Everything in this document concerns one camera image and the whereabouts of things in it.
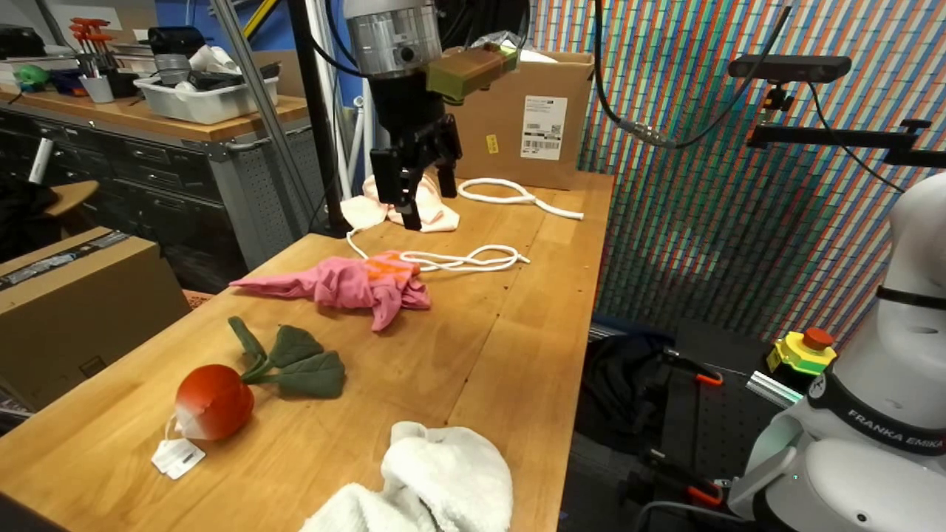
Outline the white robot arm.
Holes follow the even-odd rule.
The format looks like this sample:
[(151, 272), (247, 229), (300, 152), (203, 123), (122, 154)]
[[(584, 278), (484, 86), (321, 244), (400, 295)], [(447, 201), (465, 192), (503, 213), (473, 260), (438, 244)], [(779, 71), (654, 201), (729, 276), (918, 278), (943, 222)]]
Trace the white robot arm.
[(346, 0), (342, 19), (355, 59), (370, 81), (379, 125), (389, 146), (373, 152), (379, 201), (419, 232), (416, 186), (428, 170), (447, 199), (456, 195), (460, 137), (453, 108), (488, 89), (518, 66), (515, 47), (442, 52), (434, 0)]

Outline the black gripper orange mount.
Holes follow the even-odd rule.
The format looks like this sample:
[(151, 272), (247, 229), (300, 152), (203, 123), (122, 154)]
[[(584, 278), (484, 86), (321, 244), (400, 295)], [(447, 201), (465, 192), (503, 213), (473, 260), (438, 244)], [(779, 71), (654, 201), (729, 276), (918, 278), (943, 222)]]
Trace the black gripper orange mount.
[(442, 199), (456, 199), (456, 164), (460, 159), (453, 108), (518, 66), (500, 47), (456, 47), (428, 59), (419, 71), (373, 81), (379, 123), (389, 137), (373, 152), (379, 195), (392, 205), (407, 232), (419, 232), (416, 183), (434, 170)]

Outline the white foreground robot arm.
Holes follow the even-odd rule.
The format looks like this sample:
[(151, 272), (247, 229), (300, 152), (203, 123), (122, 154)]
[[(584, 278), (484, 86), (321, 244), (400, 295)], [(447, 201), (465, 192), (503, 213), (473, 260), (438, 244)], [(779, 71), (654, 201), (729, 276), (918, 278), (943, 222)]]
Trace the white foreground robot arm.
[(946, 532), (946, 176), (899, 195), (874, 307), (754, 440), (726, 508), (779, 532)]

